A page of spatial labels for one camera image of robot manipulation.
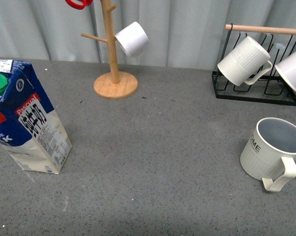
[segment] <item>blue milk carton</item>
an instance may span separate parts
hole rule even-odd
[[[24,171],[58,174],[72,148],[32,65],[0,60],[0,143]]]

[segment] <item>hanging white mug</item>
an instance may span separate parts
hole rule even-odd
[[[253,38],[247,36],[218,63],[218,68],[234,85],[252,85],[271,70],[272,63],[269,59],[269,53]],[[249,80],[249,77],[265,63],[268,66]]]
[[[296,177],[295,160],[296,126],[279,118],[261,119],[240,157],[243,169],[271,192]]]
[[[275,65],[279,75],[296,92],[296,52]]]
[[[115,38],[129,57],[138,56],[149,42],[145,31],[137,22],[122,29],[115,35]]]

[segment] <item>speckled gray surface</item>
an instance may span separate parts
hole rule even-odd
[[[93,91],[107,64],[28,61],[73,149],[49,175],[0,147],[0,235],[296,235],[296,179],[268,193],[239,163],[258,120],[296,124],[296,107],[216,99],[210,71],[130,65],[138,90],[107,100]]]

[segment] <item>red mug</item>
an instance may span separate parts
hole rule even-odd
[[[78,9],[78,10],[82,10],[85,8],[85,6],[90,6],[90,4],[92,3],[93,0],[77,0],[77,1],[80,1],[82,4],[77,4],[73,0],[65,0],[65,1],[71,7]]]

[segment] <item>wooden mug tree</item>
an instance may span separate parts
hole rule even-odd
[[[100,0],[104,20],[106,38],[92,36],[82,33],[81,36],[105,42],[108,45],[110,72],[101,75],[94,82],[95,92],[105,98],[119,99],[132,95],[138,86],[138,81],[132,74],[118,71],[117,50],[115,45],[115,34],[113,28],[112,11],[118,6],[111,5],[111,0]]]

